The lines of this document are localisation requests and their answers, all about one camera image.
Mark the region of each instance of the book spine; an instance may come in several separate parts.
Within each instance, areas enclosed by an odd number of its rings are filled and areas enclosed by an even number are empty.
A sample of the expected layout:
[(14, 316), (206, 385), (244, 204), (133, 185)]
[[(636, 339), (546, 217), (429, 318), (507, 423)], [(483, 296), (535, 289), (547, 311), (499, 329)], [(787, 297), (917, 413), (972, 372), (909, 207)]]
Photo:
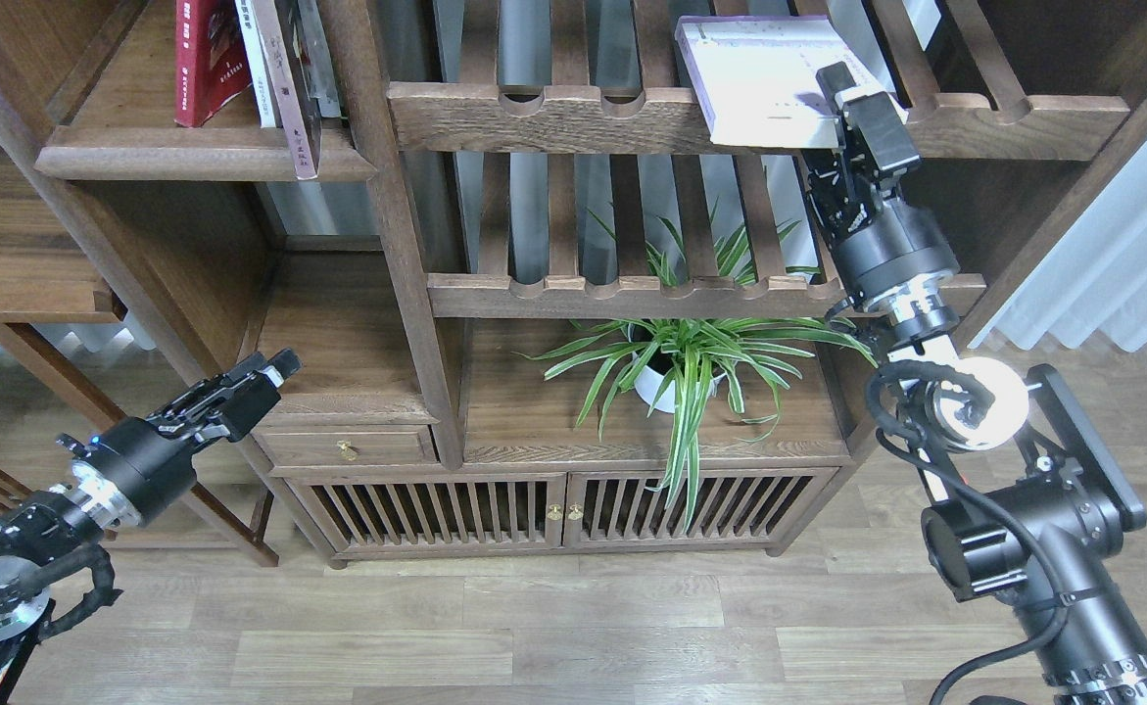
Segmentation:
[(321, 108), (322, 118), (341, 118), (342, 105), (334, 76), (334, 60), (330, 58), (326, 26), (321, 23), (317, 0), (298, 0), (298, 16), (304, 23), (304, 47), (311, 62), (309, 84), (312, 96)]
[[(295, 178), (303, 180), (317, 178), (318, 149), (313, 142), (313, 131), (319, 134), (319, 116), (304, 111), (307, 103), (307, 85), (303, 77), (303, 65), (291, 49), (294, 37), (288, 32), (295, 26), (288, 23), (291, 11), (297, 11), (295, 0), (255, 0), (256, 28), (264, 45), (265, 65), (268, 68), (268, 80), (276, 99), (278, 115), (281, 116), (281, 130), (286, 133), (286, 142), (290, 146), (290, 156), (295, 162)], [(282, 16), (287, 23), (283, 25)]]
[(178, 0), (178, 115), (182, 126), (198, 126), (200, 84), (206, 56), (203, 54), (203, 18), (206, 11), (201, 0)]
[(242, 26), (242, 44), (247, 48), (247, 63), (251, 66), (251, 86), (256, 92), (259, 108), (259, 126), (278, 126), (276, 108), (273, 108), (272, 85), (268, 84), (268, 66), (265, 66), (264, 44), (256, 29), (253, 0), (236, 0), (239, 23)]

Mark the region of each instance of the wooden shelf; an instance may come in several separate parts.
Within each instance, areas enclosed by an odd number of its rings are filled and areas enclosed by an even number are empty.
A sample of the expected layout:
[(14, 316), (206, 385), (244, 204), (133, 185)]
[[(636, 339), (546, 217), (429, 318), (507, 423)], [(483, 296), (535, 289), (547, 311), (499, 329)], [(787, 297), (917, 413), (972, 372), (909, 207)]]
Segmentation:
[[(718, 3), (720, 14), (739, 14)], [(806, 3), (807, 13), (824, 3)], [(975, 1), (949, 0), (989, 95), (944, 93), (912, 23), (896, 0), (874, 1), (882, 53), (908, 107), (908, 133), (923, 157), (1078, 159), (1097, 155), (1130, 109), (1121, 97), (1027, 95)], [(390, 84), (399, 148), (434, 151), (750, 152), (708, 141), (693, 91), (677, 81), (673, 31), (664, 3), (634, 5), (641, 91), (587, 85), (585, 22), (561, 23), (553, 85), (500, 86), (496, 76), (498, 13), (492, 3), (466, 17), (461, 84)]]
[(119, 304), (0, 147), (0, 321), (117, 322)]
[[(814, 246), (825, 275), (812, 281), (787, 274), (775, 235), (774, 209), (765, 185), (760, 157), (734, 157), (743, 213), (747, 213), (749, 257), (756, 268), (752, 284), (736, 285), (717, 276), (707, 193), (699, 157), (673, 157), (688, 277), (662, 285), (648, 275), (643, 212), (637, 157), (614, 155), (614, 232), (617, 233), (616, 280), (592, 284), (578, 273), (577, 218), (570, 195), (576, 191), (570, 156), (547, 156), (551, 191), (551, 244), (547, 275), (537, 282), (516, 281), (510, 273), (510, 173), (507, 155), (486, 155), (483, 164), (483, 210), (479, 264), (474, 273), (430, 273), (428, 282), (435, 316), (497, 319), (638, 319), (638, 318), (780, 318), (822, 316), (845, 298), (828, 249)], [(816, 225), (810, 228), (816, 232)], [(985, 284), (976, 273), (953, 277), (943, 288), (944, 300), (963, 315)]]
[[(120, 3), (117, 13), (131, 13)], [(205, 126), (173, 122), (173, 3), (149, 3), (68, 124), (55, 128), (37, 170), (65, 179), (294, 180), (281, 130), (259, 130), (255, 94), (234, 97)], [(376, 173), (344, 126), (322, 128), (321, 180)]]
[[(664, 468), (671, 416), (646, 416), (647, 406), (633, 392), (614, 402), (603, 440), (596, 437), (599, 414), (583, 428), (574, 421), (586, 398), (593, 369), (577, 369), (543, 381), (549, 365), (518, 353), (543, 353), (567, 343), (578, 331), (568, 322), (474, 322), (467, 376), (467, 470), (653, 470)], [(782, 420), (762, 441), (762, 429), (740, 423), (721, 395), (708, 406), (700, 426), (702, 467), (796, 468), (838, 467), (850, 462), (838, 426), (833, 390), (816, 359), (797, 360), (804, 379), (782, 401)], [(748, 410), (771, 412), (767, 390), (743, 378)]]
[(291, 347), (304, 369), (265, 426), (428, 424), (412, 354), (380, 253), (296, 252), (279, 265), (258, 348)]

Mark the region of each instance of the cabinet door knob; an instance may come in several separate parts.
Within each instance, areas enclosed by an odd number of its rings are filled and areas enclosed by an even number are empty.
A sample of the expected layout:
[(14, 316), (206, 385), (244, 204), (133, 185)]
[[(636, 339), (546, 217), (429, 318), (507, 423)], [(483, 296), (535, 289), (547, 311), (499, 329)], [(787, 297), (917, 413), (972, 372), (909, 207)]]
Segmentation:
[(340, 442), (337, 442), (337, 447), (338, 447), (338, 454), (342, 455), (342, 460), (348, 461), (348, 463), (351, 463), (351, 461), (354, 461), (359, 457), (359, 453), (354, 451), (354, 447), (351, 447), (350, 440), (341, 440)]

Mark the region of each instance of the white curtain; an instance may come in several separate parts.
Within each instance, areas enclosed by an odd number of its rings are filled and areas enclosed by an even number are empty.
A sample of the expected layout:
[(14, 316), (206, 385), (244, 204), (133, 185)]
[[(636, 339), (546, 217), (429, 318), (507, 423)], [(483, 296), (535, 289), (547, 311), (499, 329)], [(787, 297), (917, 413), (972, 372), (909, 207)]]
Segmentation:
[(1147, 142), (976, 336), (1031, 348), (1044, 335), (1078, 347), (1100, 331), (1134, 352), (1147, 344)]

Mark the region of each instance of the spider plant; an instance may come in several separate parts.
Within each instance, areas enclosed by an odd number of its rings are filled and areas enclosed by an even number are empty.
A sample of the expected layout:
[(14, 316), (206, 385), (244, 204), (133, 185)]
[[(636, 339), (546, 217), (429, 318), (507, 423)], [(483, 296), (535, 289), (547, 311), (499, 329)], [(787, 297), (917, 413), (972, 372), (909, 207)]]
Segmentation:
[[(599, 216), (591, 213), (600, 227), (616, 237), (612, 228)], [(677, 245), (677, 251), (685, 252), (681, 232), (672, 220), (660, 218), (664, 228)], [(798, 222), (789, 222), (778, 227), (778, 237), (787, 237)], [(756, 281), (755, 264), (748, 258), (748, 229), (740, 225), (728, 236), (715, 244), (718, 273), (724, 277), (734, 279), (739, 285), (752, 284)], [(677, 265), (678, 259), (671, 259), (657, 246), (647, 245), (648, 267), (655, 277), (664, 285), (680, 283)], [(812, 267), (788, 267), (788, 273), (814, 273)], [(655, 402), (670, 387), (674, 390), (673, 428), (668, 442), (668, 460), (664, 465), (664, 477), (660, 485), (650, 487), (654, 491), (672, 487), (668, 496), (668, 507), (672, 507), (679, 496), (681, 485), (686, 485), (685, 527), (689, 528), (694, 518), (694, 504), (700, 485), (700, 423), (703, 421), (708, 399), (712, 395), (716, 378), (724, 374), (728, 383), (727, 401), (729, 409), (740, 416), (743, 423), (773, 423), (760, 437), (768, 437), (780, 418), (782, 410), (782, 390), (789, 389), (788, 376), (801, 379), (801, 370), (787, 358), (811, 358), (810, 350), (796, 347), (788, 343), (809, 340), (856, 350), (873, 362), (872, 353), (851, 335), (834, 330), (821, 319), (787, 318), (787, 319), (619, 319), (593, 326), (587, 335), (570, 340), (551, 352), (528, 357), (532, 360), (559, 360), (556, 365), (543, 374), (543, 379), (553, 379), (574, 367), (599, 366), (599, 371), (591, 381), (586, 392), (586, 401), (578, 412), (577, 425), (586, 421), (591, 409), (600, 404), (600, 440), (603, 439), (603, 428), (608, 418), (608, 409), (619, 393), (634, 386), (640, 375), (648, 366), (668, 358), (671, 365), (663, 371), (663, 379), (655, 397), (649, 400), (647, 414), (655, 410)], [(747, 406), (743, 402), (742, 379), (740, 375), (751, 374), (764, 381), (770, 395), (773, 397), (773, 414), (762, 418), (744, 418)]]

